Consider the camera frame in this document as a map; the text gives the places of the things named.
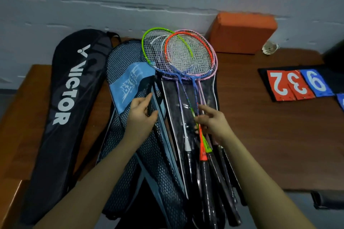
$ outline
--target concrete wall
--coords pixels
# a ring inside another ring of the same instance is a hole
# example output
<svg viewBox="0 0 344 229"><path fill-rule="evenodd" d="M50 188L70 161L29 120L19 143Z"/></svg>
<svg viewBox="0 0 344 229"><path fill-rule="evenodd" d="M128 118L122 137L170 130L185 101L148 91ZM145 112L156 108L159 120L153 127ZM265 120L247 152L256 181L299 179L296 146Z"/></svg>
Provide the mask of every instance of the concrete wall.
<svg viewBox="0 0 344 229"><path fill-rule="evenodd" d="M205 33L221 10L273 14L272 40L282 47L323 52L344 38L343 0L0 0L0 88L18 88L34 63L50 64L59 41L76 30Z"/></svg>

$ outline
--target red number card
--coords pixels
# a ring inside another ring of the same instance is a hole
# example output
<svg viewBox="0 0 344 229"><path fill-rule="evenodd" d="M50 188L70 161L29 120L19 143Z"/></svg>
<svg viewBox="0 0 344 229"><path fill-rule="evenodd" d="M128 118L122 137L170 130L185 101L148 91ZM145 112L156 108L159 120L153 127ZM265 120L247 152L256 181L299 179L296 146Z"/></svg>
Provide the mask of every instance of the red number card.
<svg viewBox="0 0 344 229"><path fill-rule="evenodd" d="M277 101L296 100L288 85L286 72L283 70L268 70L268 78L271 89Z"/></svg>
<svg viewBox="0 0 344 229"><path fill-rule="evenodd" d="M315 98L314 93L308 87L307 83L302 78L302 75L298 70L288 70L285 71L284 74L286 74L288 85L293 91L296 99L304 100Z"/></svg>

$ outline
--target forearm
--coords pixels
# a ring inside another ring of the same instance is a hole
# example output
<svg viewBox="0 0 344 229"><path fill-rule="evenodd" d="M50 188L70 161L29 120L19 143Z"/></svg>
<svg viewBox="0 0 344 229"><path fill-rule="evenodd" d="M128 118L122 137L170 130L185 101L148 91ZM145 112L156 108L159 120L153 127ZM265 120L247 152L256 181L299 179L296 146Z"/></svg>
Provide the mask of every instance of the forearm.
<svg viewBox="0 0 344 229"><path fill-rule="evenodd" d="M94 228L135 150L123 139L34 228Z"/></svg>
<svg viewBox="0 0 344 229"><path fill-rule="evenodd" d="M257 228L315 228L233 134L224 143Z"/></svg>

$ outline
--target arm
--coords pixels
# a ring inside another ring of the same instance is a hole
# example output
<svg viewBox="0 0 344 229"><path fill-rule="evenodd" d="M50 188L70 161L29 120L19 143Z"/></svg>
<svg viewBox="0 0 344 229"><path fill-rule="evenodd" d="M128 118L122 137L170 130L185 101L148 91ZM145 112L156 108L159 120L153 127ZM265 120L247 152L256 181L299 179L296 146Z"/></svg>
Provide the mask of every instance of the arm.
<svg viewBox="0 0 344 229"><path fill-rule="evenodd" d="M151 97L149 94L131 102L121 142L35 225L35 229L94 228L125 166L157 121L157 111L146 116Z"/></svg>
<svg viewBox="0 0 344 229"><path fill-rule="evenodd" d="M206 105L199 108L206 115L195 117L195 121L225 148L257 228L315 229L235 136L224 114Z"/></svg>

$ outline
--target hand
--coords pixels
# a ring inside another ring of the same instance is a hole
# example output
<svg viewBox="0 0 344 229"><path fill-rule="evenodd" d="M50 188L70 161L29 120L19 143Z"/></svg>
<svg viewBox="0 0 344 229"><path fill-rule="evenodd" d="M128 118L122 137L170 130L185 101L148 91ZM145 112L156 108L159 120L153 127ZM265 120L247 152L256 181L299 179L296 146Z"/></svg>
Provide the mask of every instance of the hand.
<svg viewBox="0 0 344 229"><path fill-rule="evenodd" d="M147 116L147 107L151 98L152 93L148 94L145 98L133 99L130 105L123 140L125 139L129 143L132 143L135 146L135 150L148 138L154 124L157 122L157 110L153 111L151 116Z"/></svg>
<svg viewBox="0 0 344 229"><path fill-rule="evenodd" d="M218 110L215 110L206 105L199 105L199 109L203 110L205 114L196 116L195 122L202 125L203 134L211 134L214 139L221 145L234 133L225 118L225 115Z"/></svg>

